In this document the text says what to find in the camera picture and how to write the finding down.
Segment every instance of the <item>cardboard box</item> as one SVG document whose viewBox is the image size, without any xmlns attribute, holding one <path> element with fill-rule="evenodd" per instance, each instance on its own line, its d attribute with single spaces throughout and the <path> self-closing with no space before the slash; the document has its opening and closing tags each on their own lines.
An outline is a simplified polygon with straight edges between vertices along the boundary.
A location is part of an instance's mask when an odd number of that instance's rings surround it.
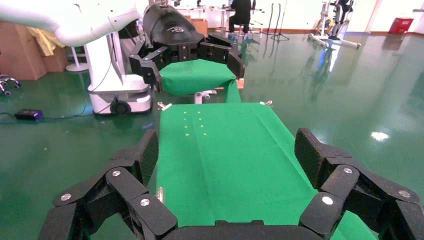
<svg viewBox="0 0 424 240">
<path fill-rule="evenodd" d="M 37 80 L 47 73 L 27 27 L 0 21 L 0 36 L 0 73 L 16 80 Z"/>
<path fill-rule="evenodd" d="M 189 22 L 192 21 L 192 16 L 190 15 L 184 15 L 184 18 L 187 19 Z"/>
<path fill-rule="evenodd" d="M 208 21 L 203 18 L 193 18 L 191 23 L 196 28 L 196 31 L 200 34 L 203 34 L 205 37 L 208 36 Z"/>
<path fill-rule="evenodd" d="M 66 49 L 56 46 L 53 51 L 53 56 L 43 56 L 42 59 L 45 64 L 45 68 L 48 73 L 60 73 L 63 72 L 68 65 L 68 59 L 66 56 Z"/>
</svg>

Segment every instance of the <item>green fabric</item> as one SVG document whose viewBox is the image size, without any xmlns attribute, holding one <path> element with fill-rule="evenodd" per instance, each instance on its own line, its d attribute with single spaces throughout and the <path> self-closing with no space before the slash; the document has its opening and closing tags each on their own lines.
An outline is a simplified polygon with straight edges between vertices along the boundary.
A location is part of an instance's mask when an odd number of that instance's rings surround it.
<svg viewBox="0 0 424 240">
<path fill-rule="evenodd" d="M 242 102 L 242 100 L 240 99 L 240 92 L 239 88 L 237 87 L 236 80 L 226 82 L 223 87 L 225 90 L 226 103 L 239 104 Z"/>
<path fill-rule="evenodd" d="M 317 192 L 294 155 L 293 135 L 259 103 L 185 104 L 163 111 L 157 186 L 180 227 L 215 220 L 297 225 Z M 375 238 L 347 212 L 332 239 Z"/>
<path fill-rule="evenodd" d="M 212 90 L 236 79 L 225 64 L 201 59 L 170 64 L 160 74 L 163 90 L 173 95 Z"/>
</svg>

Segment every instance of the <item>green table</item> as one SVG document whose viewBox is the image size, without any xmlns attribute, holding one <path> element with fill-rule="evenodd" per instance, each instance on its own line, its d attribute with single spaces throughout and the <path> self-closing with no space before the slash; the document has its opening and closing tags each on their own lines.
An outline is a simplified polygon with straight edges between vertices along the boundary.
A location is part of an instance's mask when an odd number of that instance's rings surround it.
<svg viewBox="0 0 424 240">
<path fill-rule="evenodd" d="M 237 96 L 228 99 L 237 102 Z M 272 109 L 259 103 L 173 105 L 160 118 L 157 186 L 179 227 L 215 220 L 297 225 L 317 191 L 294 142 Z M 375 238 L 347 212 L 332 239 Z"/>
</svg>

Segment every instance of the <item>red crate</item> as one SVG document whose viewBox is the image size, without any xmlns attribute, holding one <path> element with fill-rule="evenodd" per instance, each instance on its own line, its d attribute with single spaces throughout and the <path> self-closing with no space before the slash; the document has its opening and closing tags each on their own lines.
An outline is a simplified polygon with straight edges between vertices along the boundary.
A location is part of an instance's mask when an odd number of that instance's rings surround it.
<svg viewBox="0 0 424 240">
<path fill-rule="evenodd" d="M 406 34 L 408 32 L 408 29 L 410 29 L 410 26 L 413 20 L 414 20 L 413 18 L 402 18 L 402 17 L 395 18 L 388 33 L 389 34 Z"/>
</svg>

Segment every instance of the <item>green floor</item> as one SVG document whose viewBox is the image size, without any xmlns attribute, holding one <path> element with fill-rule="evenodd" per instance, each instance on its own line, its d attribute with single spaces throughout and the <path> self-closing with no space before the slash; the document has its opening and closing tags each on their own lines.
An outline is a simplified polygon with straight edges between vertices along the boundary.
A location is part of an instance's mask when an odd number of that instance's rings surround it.
<svg viewBox="0 0 424 240">
<path fill-rule="evenodd" d="M 424 38 L 407 36 L 397 49 L 398 38 L 348 36 L 362 42 L 362 48 L 325 53 L 303 34 L 289 37 L 277 43 L 263 36 L 260 44 L 250 40 L 241 46 L 247 65 L 243 102 L 272 100 L 292 134 L 310 128 L 320 141 L 346 148 L 370 170 L 424 198 Z M 87 76 L 55 73 L 24 81 L 12 96 L 0 96 L 0 112 L 32 108 L 53 118 L 79 114 Z M 154 99 L 193 101 L 167 93 Z M 219 93 L 205 102 L 223 99 Z M 0 239 L 26 240 L 37 238 L 56 193 L 102 169 L 116 150 L 135 145 L 146 129 L 158 128 L 159 112 L 155 107 L 146 115 L 5 124 L 12 122 L 0 115 Z M 93 239 L 130 236 L 113 216 Z"/>
</svg>

